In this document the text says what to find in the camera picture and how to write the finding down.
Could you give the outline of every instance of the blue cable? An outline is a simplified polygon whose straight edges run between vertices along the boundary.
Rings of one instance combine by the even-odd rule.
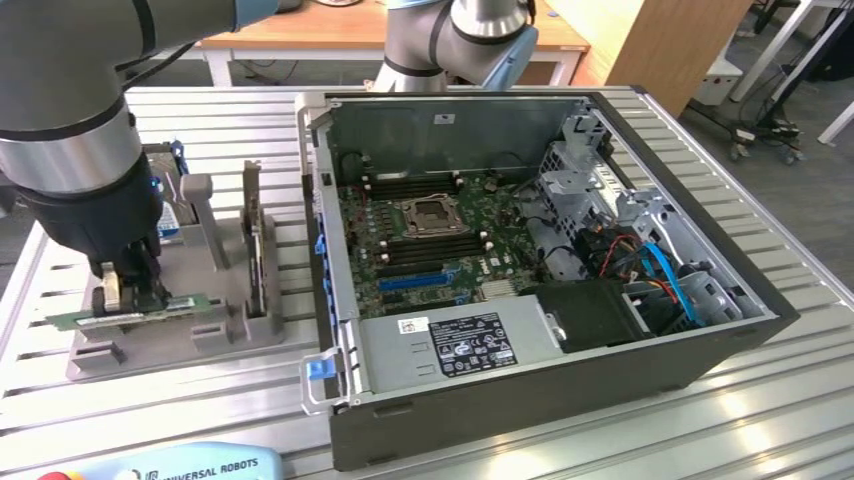
[[[685,316],[689,317],[689,320],[694,322],[694,324],[701,327],[706,326],[706,322],[703,322],[699,318],[697,318],[697,313],[694,312],[694,305],[691,305],[691,300],[687,295],[682,291],[682,287],[679,286],[679,279],[677,278],[677,274],[673,273],[673,268],[670,268],[670,261],[664,256],[664,252],[658,248],[658,245],[654,243],[644,243],[643,246],[647,248],[652,255],[655,256],[655,260],[658,260],[659,265],[662,266],[662,270],[664,270],[664,275],[667,275],[667,280],[670,281],[670,287],[673,288],[673,292],[677,294],[677,298],[682,303],[682,308],[685,308]]]
[[[655,278],[655,270],[652,270],[652,262],[647,258],[640,260],[643,263],[643,268],[646,268],[646,273],[650,277]]]

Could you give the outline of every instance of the floor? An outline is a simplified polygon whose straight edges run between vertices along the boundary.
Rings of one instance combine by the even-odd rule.
[[[749,16],[743,30],[749,30],[751,22]],[[746,70],[758,58],[775,31],[775,27],[769,26],[762,36],[737,38],[734,41],[729,59],[742,69]],[[781,52],[779,63],[786,63],[802,48],[802,44],[791,41]],[[773,75],[778,69],[777,65],[770,67],[766,75]],[[363,80],[375,78],[379,63],[232,62],[231,70],[235,85],[240,86],[264,83],[359,85]],[[200,61],[179,61],[147,85],[208,86],[211,79],[207,67]],[[742,111],[745,118],[755,116],[755,100],[767,94],[766,90],[759,91],[753,101],[747,102]],[[794,166],[783,165],[778,148],[762,144],[751,148],[750,158],[738,163],[729,161],[729,134],[691,111],[686,111],[679,119],[849,288],[854,288],[854,255],[849,253],[849,239],[854,238],[854,127],[839,135],[835,148],[819,144],[815,137],[851,101],[854,79],[835,83],[806,83],[799,87],[786,105],[786,114],[803,131],[801,147],[807,161]],[[739,108],[741,104],[727,101],[721,112],[737,118]],[[20,208],[11,217],[0,220],[0,292],[5,289],[31,225],[28,212]]]

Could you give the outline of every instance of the power supply label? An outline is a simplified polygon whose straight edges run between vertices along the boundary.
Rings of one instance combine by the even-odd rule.
[[[519,363],[498,313],[434,322],[430,336],[446,377]]]

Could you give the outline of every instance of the motherboard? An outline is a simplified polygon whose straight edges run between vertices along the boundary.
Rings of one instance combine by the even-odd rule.
[[[363,318],[516,295],[546,280],[519,186],[483,172],[339,189]]]

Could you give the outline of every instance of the slotted aluminum surface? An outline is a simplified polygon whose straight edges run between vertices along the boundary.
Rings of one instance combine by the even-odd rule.
[[[658,105],[624,88],[602,93],[801,310],[801,320],[679,392],[358,472],[335,472],[326,418],[307,417],[299,405],[298,360],[316,351],[318,338],[295,91],[151,88],[128,95],[143,140],[180,139],[191,171],[213,174],[219,217],[237,214],[244,160],[262,162],[262,200],[276,219],[287,341],[188,368],[69,384],[71,337],[44,325],[44,315],[80,306],[87,270],[81,256],[36,227],[0,303],[0,327],[9,320],[0,329],[0,477],[33,478],[60,465],[203,439],[275,448],[288,478],[854,475],[850,293]],[[635,183],[648,181],[620,145],[615,158]]]

